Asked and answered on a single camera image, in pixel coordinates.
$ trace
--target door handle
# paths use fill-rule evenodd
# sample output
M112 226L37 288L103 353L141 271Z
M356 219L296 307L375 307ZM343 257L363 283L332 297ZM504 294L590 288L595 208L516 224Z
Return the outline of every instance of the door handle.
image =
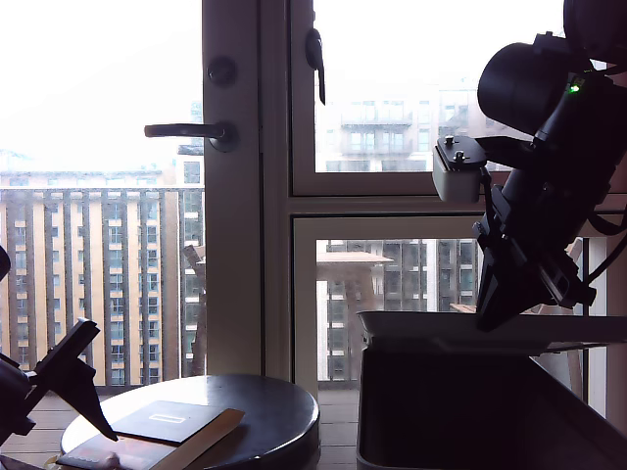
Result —
M239 135L231 122L215 124L150 124L144 127L146 137L203 137L219 152L231 152L237 148Z

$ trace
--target book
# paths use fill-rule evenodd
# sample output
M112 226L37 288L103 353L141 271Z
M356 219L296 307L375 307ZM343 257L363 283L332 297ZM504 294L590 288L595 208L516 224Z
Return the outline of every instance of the book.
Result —
M57 463L64 468L105 470L115 455L124 470L182 470L233 431L243 417L243 411L228 408L178 446L127 436L114 442L98 435L59 457Z
M181 444L216 419L219 406L153 401L112 424L114 431L131 437Z

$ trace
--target sky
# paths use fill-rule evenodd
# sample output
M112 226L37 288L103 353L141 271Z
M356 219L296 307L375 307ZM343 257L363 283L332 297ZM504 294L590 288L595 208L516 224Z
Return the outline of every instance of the sky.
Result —
M330 99L478 78L490 57L561 30L561 0L316 0ZM0 149L42 169L171 162L202 96L200 0L0 2Z

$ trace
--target gray bin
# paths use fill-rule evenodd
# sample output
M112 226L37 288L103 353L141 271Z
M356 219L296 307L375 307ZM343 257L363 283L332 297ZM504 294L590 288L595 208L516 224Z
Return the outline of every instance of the gray bin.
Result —
M369 346L358 468L627 469L627 440L529 357Z

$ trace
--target glass door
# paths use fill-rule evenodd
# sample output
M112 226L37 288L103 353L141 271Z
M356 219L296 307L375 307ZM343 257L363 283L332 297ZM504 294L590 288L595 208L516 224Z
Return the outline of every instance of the glass door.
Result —
M13 264L0 347L24 370L86 317L101 329L81 357L97 386L259 372L255 9L0 7L0 243ZM228 86L209 80L220 56L239 70ZM225 120L239 134L229 153L144 135Z

